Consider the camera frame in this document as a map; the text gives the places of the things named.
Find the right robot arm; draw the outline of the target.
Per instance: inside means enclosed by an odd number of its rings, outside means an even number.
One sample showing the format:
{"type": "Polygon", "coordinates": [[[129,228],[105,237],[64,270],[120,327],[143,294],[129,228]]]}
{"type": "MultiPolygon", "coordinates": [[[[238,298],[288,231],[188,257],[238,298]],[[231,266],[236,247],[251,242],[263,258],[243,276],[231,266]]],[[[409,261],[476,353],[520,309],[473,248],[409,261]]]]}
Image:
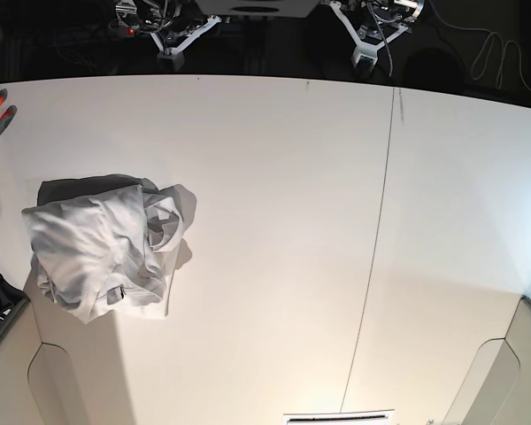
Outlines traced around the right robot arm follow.
{"type": "Polygon", "coordinates": [[[196,1],[132,0],[115,2],[116,21],[128,35],[148,35],[158,48],[158,58],[181,66],[185,50],[222,22],[206,15],[196,1]]]}

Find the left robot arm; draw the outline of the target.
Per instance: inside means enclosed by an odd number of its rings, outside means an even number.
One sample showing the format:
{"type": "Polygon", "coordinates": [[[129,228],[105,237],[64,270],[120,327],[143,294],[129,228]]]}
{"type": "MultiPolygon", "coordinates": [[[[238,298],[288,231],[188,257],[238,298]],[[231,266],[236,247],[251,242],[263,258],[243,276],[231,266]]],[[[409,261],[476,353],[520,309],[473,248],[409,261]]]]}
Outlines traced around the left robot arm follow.
{"type": "Polygon", "coordinates": [[[384,50],[389,74],[394,65],[390,44],[410,33],[423,11],[424,1],[328,1],[354,43],[351,62],[356,71],[371,73],[384,50]]]}

